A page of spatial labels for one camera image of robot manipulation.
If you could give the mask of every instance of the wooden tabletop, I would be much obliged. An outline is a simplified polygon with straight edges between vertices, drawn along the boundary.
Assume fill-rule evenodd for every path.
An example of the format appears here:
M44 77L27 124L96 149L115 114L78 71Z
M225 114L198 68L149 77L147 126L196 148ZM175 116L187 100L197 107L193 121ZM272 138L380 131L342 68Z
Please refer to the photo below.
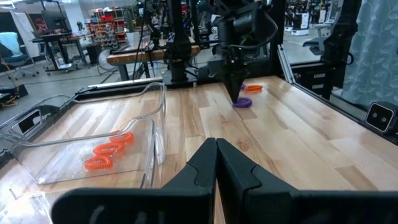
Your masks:
M397 146L280 78L245 83L264 87L260 93L241 93L253 101L247 109L232 108L220 83L167 92L162 184L214 137L225 138L298 189L398 190ZM0 170L0 177L0 209L13 200L9 189L22 195L53 187L36 185L16 161ZM223 223L218 192L215 214L216 223Z
M165 45L165 40L160 41L160 45ZM191 46L191 55L196 56L200 52L200 47L198 45ZM110 55L106 58L106 61L110 64L127 64L127 63L134 63L136 60L141 62L147 62L151 60L162 60L165 55L165 50L154 50L152 53L145 53L139 52L137 53L126 53L126 54L117 54L117 55Z

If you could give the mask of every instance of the floor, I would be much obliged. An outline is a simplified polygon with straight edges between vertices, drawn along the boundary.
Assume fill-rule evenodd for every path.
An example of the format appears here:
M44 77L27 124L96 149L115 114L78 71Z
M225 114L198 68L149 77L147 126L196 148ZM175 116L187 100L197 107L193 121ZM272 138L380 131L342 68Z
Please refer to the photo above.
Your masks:
M289 33L285 33L284 47L290 63L304 62L311 60L319 60L319 56L311 53L308 47L302 47L302 44L317 36L315 30L311 30L310 35L293 37ZM197 56L197 66L201 67L206 65L208 59L212 56L211 49L202 50ZM127 66L127 70L133 70L134 65ZM159 72L165 70L165 65L162 63L155 64L153 70L150 67L151 75L159 75ZM22 97L17 101L17 106L6 110L0 110L0 124L7 121L9 118L18 114L22 110L32 106L34 103L48 98L53 95L67 95L73 96L80 89L93 84L111 83L120 81L119 73L107 73L101 75L98 73L97 67L84 67L79 70L71 70L69 73L65 72L52 72L50 76L44 72L43 64L36 65L35 67L27 68L31 72L40 72L36 77L26 76L19 77L17 84L24 84L29 93L28 96ZM12 82L8 80L7 76L0 77L1 86L13 86Z

